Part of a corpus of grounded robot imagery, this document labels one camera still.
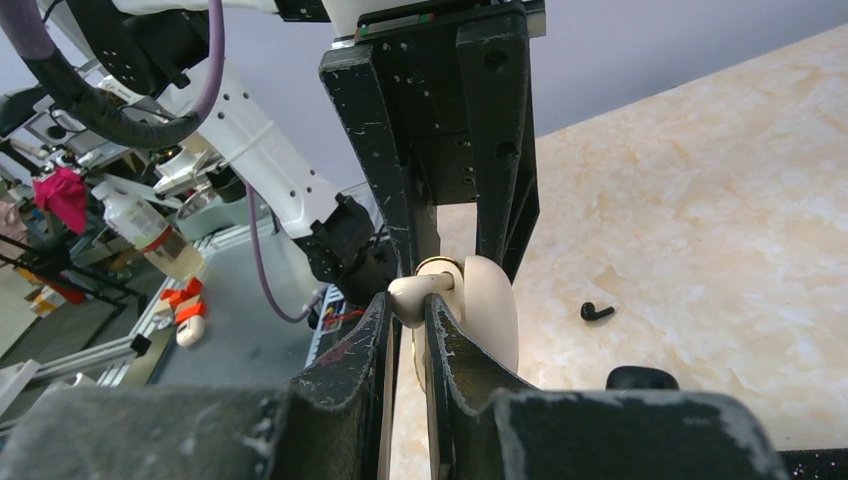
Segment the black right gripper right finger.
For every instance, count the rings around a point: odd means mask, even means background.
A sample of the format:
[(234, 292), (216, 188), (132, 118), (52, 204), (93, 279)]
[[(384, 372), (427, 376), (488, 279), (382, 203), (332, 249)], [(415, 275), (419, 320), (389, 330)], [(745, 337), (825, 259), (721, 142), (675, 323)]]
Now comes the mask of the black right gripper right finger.
[(425, 299), (427, 419), (436, 479), (784, 479), (759, 421), (722, 394), (545, 391)]

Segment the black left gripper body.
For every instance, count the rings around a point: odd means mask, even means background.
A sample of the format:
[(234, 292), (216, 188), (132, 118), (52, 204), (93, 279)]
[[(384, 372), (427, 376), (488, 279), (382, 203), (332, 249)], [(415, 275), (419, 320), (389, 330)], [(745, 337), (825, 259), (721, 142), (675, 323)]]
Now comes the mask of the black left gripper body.
[(523, 9), (530, 42), (546, 33), (541, 1), (347, 1), (334, 12), (334, 49), (373, 47), (415, 186), (437, 205), (476, 202), (473, 160), (456, 52), (460, 27), (494, 9)]

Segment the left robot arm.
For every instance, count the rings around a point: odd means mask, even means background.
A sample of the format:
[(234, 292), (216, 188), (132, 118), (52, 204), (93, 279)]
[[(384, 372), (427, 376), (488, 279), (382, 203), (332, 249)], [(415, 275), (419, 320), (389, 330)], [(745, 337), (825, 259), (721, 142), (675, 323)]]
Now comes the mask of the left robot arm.
[[(378, 201), (406, 277), (454, 276), (459, 289), (510, 284), (539, 214), (530, 41), (540, 1), (326, 1), (338, 43), (319, 76)], [(68, 68), (61, 106), (104, 138), (157, 149), (200, 133), (256, 190), (305, 252), (314, 276), (363, 304), (389, 287), (367, 251), (364, 208), (309, 165), (223, 60), (223, 5), (208, 7), (207, 83), (195, 105), (157, 125), (134, 121)], [(477, 247), (436, 263), (435, 210), (475, 202)]]

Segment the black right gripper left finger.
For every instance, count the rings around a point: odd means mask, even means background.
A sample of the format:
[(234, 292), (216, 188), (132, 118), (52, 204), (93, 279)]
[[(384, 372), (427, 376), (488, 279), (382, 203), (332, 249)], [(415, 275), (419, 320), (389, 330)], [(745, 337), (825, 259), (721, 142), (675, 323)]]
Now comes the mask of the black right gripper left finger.
[(372, 479), (391, 406), (391, 300), (280, 386), (81, 387), (44, 396), (5, 479)]

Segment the cream earbud case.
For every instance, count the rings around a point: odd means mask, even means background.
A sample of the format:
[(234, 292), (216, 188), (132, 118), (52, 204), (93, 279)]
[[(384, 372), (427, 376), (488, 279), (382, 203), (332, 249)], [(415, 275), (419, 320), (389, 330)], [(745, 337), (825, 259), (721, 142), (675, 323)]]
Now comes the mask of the cream earbud case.
[(518, 313), (512, 283), (500, 265), (484, 256), (463, 260), (431, 257), (418, 276), (449, 274), (451, 288), (435, 292), (446, 303), (460, 330), (512, 373), (519, 366)]

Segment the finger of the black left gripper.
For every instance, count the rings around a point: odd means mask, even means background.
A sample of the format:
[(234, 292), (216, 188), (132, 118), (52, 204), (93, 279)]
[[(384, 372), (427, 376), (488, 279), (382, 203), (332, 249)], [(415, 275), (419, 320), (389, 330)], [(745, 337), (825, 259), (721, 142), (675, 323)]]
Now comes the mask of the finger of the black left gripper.
[(327, 51), (319, 76), (378, 203), (400, 272), (410, 275), (423, 259), (419, 220), (424, 202), (384, 95), (373, 47)]
[(530, 34), (523, 9), (457, 32), (476, 189), (476, 252), (514, 280), (540, 213)]

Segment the white earbud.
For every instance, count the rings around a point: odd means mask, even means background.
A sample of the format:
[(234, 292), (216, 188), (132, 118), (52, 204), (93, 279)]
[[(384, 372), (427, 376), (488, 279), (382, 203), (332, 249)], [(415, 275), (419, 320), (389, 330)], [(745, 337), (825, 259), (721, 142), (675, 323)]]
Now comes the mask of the white earbud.
[(449, 272), (395, 279), (388, 287), (392, 312), (403, 326), (417, 329), (425, 320), (425, 297), (453, 290), (454, 287), (455, 279)]

